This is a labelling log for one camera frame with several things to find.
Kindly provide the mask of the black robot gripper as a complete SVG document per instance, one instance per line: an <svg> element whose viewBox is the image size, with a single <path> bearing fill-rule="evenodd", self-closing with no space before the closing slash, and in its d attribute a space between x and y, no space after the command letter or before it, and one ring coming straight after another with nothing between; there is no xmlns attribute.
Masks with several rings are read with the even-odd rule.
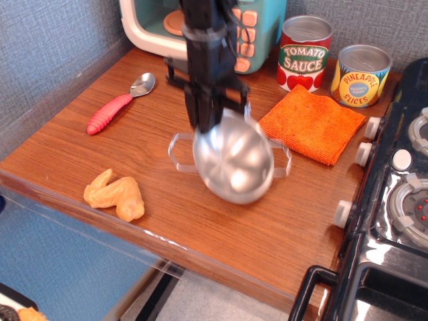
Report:
<svg viewBox="0 0 428 321"><path fill-rule="evenodd" d="M193 128L199 126L201 133L207 133L221 122L224 107L244 110L247 105L249 88L235 74L236 27L184 26L183 35L187 42L187 60L164 59L168 66L167 82L185 89L189 122ZM199 98L199 91L194 87L217 93Z"/></svg>

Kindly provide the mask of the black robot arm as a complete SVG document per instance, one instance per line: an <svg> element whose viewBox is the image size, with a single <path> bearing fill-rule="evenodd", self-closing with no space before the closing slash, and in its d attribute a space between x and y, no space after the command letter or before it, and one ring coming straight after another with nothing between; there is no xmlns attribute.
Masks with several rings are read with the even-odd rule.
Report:
<svg viewBox="0 0 428 321"><path fill-rule="evenodd" d="M222 119L223 109L240 114L247 106L248 86L235 73L237 1L181 1L187 59L165 58L167 82L185 92L191 126L207 133Z"/></svg>

